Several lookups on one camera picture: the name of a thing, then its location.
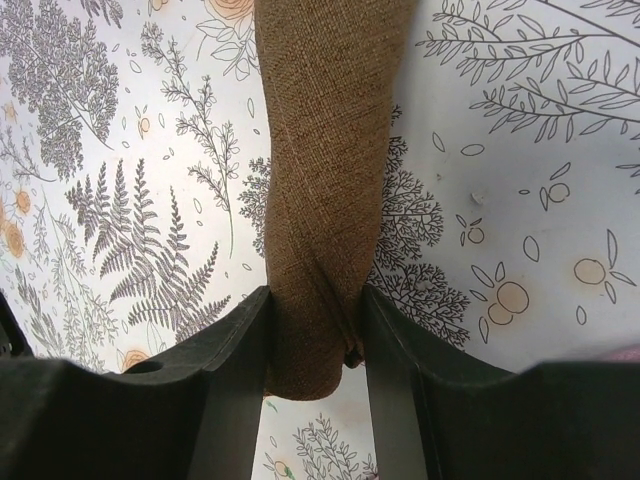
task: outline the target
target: wallpaper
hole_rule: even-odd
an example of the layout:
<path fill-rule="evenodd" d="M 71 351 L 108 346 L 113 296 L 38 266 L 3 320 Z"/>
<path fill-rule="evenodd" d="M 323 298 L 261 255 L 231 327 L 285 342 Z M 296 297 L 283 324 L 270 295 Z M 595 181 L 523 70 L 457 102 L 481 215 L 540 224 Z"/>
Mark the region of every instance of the wallpaper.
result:
<path fill-rule="evenodd" d="M 0 287 L 124 371 L 266 281 L 253 0 L 0 0 Z M 420 1 L 369 283 L 494 365 L 638 343 L 640 4 Z M 264 401 L 253 478 L 377 478 L 363 367 Z"/>

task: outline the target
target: plant sketch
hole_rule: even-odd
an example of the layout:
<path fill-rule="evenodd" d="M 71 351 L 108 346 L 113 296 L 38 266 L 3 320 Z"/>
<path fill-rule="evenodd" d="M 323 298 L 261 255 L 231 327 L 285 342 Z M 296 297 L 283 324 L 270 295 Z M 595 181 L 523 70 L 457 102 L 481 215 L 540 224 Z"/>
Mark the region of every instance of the plant sketch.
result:
<path fill-rule="evenodd" d="M 393 121 L 401 115 L 398 106 Z M 443 231 L 442 207 L 422 182 L 402 168 L 408 147 L 391 137 L 383 185 L 382 226 L 368 283 L 378 288 L 416 323 L 462 348 L 470 339 L 463 321 L 469 299 L 451 288 L 444 272 L 422 258 L 422 245 L 434 246 Z"/>
<path fill-rule="evenodd" d="M 116 111 L 118 69 L 89 19 L 84 31 L 55 0 L 6 0 L 0 6 L 0 56 L 10 57 L 11 92 L 38 112 L 42 161 L 69 180 L 82 168 L 82 131 L 103 145 Z"/>
<path fill-rule="evenodd" d="M 592 11 L 601 11 L 598 22 Z M 635 33 L 624 27 L 626 19 L 635 25 L 639 13 L 630 0 L 444 0 L 433 14 L 440 35 L 427 31 L 416 46 L 425 57 L 440 58 L 440 65 L 455 59 L 472 86 L 496 85 L 470 107 L 491 118 L 489 133 L 528 129 L 536 143 L 556 136 L 568 143 L 615 126 L 639 140 L 630 130 L 640 126 L 640 60 L 629 53 L 627 61 L 612 60 L 615 43 L 640 54 Z M 574 25 L 557 26 L 558 16 Z M 606 40 L 611 47 L 603 50 Z"/>
<path fill-rule="evenodd" d="M 137 298 L 128 315 L 129 324 L 160 324 L 175 331 L 176 342 L 180 342 L 213 323 L 231 297 L 203 305 L 218 244 L 211 249 L 205 264 L 189 274 L 189 262 L 183 252 L 191 247 L 186 243 L 187 234 L 183 232 L 184 223 L 173 187 L 170 190 L 171 226 L 162 241 L 160 229 L 152 223 L 158 214 L 153 210 L 154 201 L 149 198 L 144 168 L 144 159 L 140 159 L 133 198 L 125 182 L 122 160 L 118 163 L 111 195 L 107 188 L 107 166 L 103 163 L 95 187 L 87 176 L 84 185 L 78 181 L 66 196 L 78 214 L 78 224 L 84 226 L 85 243 L 97 237 L 93 260 L 103 256 L 100 277 L 126 273 L 113 289 L 110 302 Z"/>
<path fill-rule="evenodd" d="M 11 164 L 13 178 L 21 183 L 28 184 L 31 177 L 43 182 L 55 182 L 40 176 L 38 165 L 33 160 L 26 138 L 22 139 L 22 152 L 18 151 L 13 142 L 13 131 L 7 127 L 5 132 L 0 132 L 0 160 Z"/>
<path fill-rule="evenodd" d="M 83 252 L 76 244 L 76 230 L 71 220 L 64 214 L 55 217 L 44 193 L 43 196 L 44 205 L 39 210 L 34 225 L 35 255 L 44 264 L 51 265 L 53 290 L 63 306 L 64 338 L 68 354 L 80 364 L 97 372 L 104 372 L 104 360 L 100 359 L 95 349 L 103 346 L 105 341 L 114 344 L 119 333 L 117 320 L 112 318 L 113 312 L 109 309 L 108 302 L 94 294 L 84 281 L 87 267 Z M 52 251 L 46 243 L 49 232 L 53 234 Z M 42 337 L 38 337 L 38 340 L 47 351 L 59 350 L 57 340 L 54 341 L 57 337 L 49 324 L 50 317 L 41 313 L 39 304 L 35 305 L 31 299 L 32 293 L 21 293 L 21 297 L 31 304 L 36 313 L 36 319 L 33 320 L 34 334 L 37 332 Z"/>
<path fill-rule="evenodd" d="M 94 15 L 99 17 L 102 14 L 107 25 L 111 25 L 113 21 L 118 28 L 122 28 L 120 25 L 123 17 L 122 6 L 117 0 L 80 0 L 80 6 L 87 12 L 89 18 L 93 18 Z"/>
<path fill-rule="evenodd" d="M 350 452 L 345 442 L 338 443 L 339 433 L 331 426 L 331 419 L 321 413 L 316 424 L 309 422 L 293 434 L 307 480 L 377 480 L 378 468 L 371 454 L 367 460 L 355 462 L 358 453 Z"/>
<path fill-rule="evenodd" d="M 64 357 L 66 350 L 62 335 L 56 330 L 51 315 L 42 310 L 40 295 L 27 283 L 27 277 L 20 267 L 16 267 L 15 274 L 18 294 L 22 301 L 31 307 L 31 332 L 46 349 L 48 357 Z"/>
<path fill-rule="evenodd" d="M 256 238 L 253 246 L 262 258 L 264 258 L 264 217 L 267 206 L 267 193 L 271 179 L 271 158 L 266 160 L 259 157 L 257 160 L 249 160 L 249 168 L 253 174 L 247 176 L 242 184 L 247 187 L 240 194 L 238 200 L 244 203 L 240 214 L 251 220 L 251 226 L 256 230 Z"/>
<path fill-rule="evenodd" d="M 202 78 L 203 86 L 198 89 L 198 96 L 194 97 L 189 82 L 184 77 L 187 71 L 187 67 L 183 63 L 184 56 L 177 49 L 177 43 L 173 39 L 168 42 L 168 50 L 165 53 L 160 46 L 163 36 L 158 25 L 147 22 L 141 35 L 142 53 L 152 58 L 157 65 L 166 63 L 166 71 L 171 73 L 171 80 L 163 82 L 162 93 L 167 100 L 170 102 L 180 101 L 185 107 L 190 105 L 195 111 L 189 117 L 186 117 L 183 112 L 180 113 L 180 118 L 176 122 L 176 132 L 178 135 L 193 134 L 195 140 L 211 159 L 214 168 L 198 162 L 197 165 L 189 167 L 188 171 L 190 176 L 195 176 L 199 183 L 205 184 L 209 190 L 214 192 L 216 206 L 222 208 L 229 215 L 231 231 L 229 258 L 231 258 L 234 239 L 228 182 L 238 178 L 236 170 L 239 164 L 232 162 L 232 156 L 240 152 L 236 146 L 238 140 L 235 138 L 231 123 L 224 123 L 221 127 L 213 126 L 213 121 L 210 118 L 211 106 L 216 102 L 216 99 L 211 90 L 211 78 L 208 75 Z"/>
<path fill-rule="evenodd" d="M 211 18 L 199 23 L 196 28 L 203 34 L 198 59 L 204 42 L 211 39 L 216 45 L 211 57 L 228 64 L 222 75 L 233 71 L 236 79 L 241 82 L 254 70 L 260 73 L 253 15 L 240 18 L 234 26 L 227 25 L 218 18 Z"/>

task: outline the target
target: brown fabric strap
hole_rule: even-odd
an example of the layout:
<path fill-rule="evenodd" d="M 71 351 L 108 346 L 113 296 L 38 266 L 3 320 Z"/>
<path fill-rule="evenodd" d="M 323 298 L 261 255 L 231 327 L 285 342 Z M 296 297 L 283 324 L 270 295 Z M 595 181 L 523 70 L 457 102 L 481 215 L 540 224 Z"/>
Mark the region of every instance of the brown fabric strap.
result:
<path fill-rule="evenodd" d="M 393 80 L 414 0 L 256 0 L 271 130 L 269 393 L 331 394 L 363 358 L 357 301 L 382 208 Z"/>

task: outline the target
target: orange flower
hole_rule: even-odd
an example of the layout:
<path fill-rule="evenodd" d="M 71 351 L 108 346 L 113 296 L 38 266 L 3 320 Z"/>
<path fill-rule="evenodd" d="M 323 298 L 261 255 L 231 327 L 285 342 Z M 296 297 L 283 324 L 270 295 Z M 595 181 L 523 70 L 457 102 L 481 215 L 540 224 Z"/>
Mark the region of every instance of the orange flower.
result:
<path fill-rule="evenodd" d="M 151 8 L 153 8 L 156 12 L 160 10 L 168 2 L 169 0 L 149 0 L 149 3 L 151 4 Z"/>
<path fill-rule="evenodd" d="M 204 4 L 212 16 L 227 21 L 244 18 L 253 12 L 253 0 L 205 0 Z"/>
<path fill-rule="evenodd" d="M 29 198 L 29 194 L 24 190 L 16 194 L 16 203 L 18 204 L 18 210 L 25 215 L 31 210 L 31 199 Z"/>
<path fill-rule="evenodd" d="M 24 253 L 24 237 L 15 223 L 10 223 L 5 231 L 5 238 L 11 254 L 20 258 Z"/>
<path fill-rule="evenodd" d="M 140 350 L 129 350 L 127 354 L 124 356 L 124 362 L 122 362 L 122 371 L 126 371 L 133 367 L 136 363 L 140 363 L 149 358 L 144 352 Z"/>

